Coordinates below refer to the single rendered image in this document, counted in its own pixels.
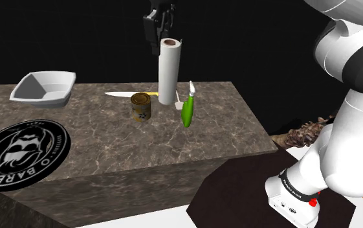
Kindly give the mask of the white paper towel roll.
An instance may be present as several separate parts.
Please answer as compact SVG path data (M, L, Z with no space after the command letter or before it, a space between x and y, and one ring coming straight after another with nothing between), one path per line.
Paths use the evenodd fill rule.
M160 41L158 101L163 105L171 105L175 100L181 47L181 42L172 38Z

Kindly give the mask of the small white spatula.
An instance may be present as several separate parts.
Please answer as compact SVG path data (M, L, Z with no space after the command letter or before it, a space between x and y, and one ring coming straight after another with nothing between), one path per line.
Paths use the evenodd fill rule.
M176 91L176 97L177 97L177 101L175 102L175 107L177 110L182 110L184 102L180 101L178 91Z

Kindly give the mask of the golden tin can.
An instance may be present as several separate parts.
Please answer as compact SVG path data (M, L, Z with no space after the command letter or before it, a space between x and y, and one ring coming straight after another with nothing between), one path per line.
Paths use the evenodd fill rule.
M135 93L131 97L132 117L138 122L151 118L151 97L147 93Z

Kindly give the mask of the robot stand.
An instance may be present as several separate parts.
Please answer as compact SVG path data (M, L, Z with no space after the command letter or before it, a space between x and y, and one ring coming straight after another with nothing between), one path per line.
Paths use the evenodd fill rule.
M196 228L296 228L268 203L265 182L297 160L288 152L229 159L206 177L186 212Z

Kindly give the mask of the round black printed mat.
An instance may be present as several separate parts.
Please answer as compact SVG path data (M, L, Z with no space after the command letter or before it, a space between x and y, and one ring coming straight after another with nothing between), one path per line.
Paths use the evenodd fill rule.
M58 122L36 119L0 130L0 192L29 187L64 162L71 148Z

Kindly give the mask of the white square bowl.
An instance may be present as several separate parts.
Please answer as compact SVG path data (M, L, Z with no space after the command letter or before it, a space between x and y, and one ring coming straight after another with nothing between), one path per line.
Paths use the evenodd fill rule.
M66 106L76 73L67 71L38 71L24 76L10 94L10 100L37 108Z

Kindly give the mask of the yellow-handled white knife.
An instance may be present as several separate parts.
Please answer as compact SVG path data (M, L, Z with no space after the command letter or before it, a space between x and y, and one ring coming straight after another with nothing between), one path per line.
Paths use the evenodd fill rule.
M129 97L131 98L133 95L135 95L137 92L135 91L115 91L115 92L105 92L106 95L110 95L110 96L114 96L114 97ZM147 92L145 91L144 93L148 94L148 95L156 95L158 96L159 94L157 92Z

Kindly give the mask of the green spray bottle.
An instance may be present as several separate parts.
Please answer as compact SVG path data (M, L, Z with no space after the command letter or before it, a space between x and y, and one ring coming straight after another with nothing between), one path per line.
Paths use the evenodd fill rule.
M192 117L193 117L193 103L194 103L194 95L195 95L195 87L192 81L189 81L190 90L188 99L186 102L182 105L182 123L185 128L188 128L190 124L192 123Z

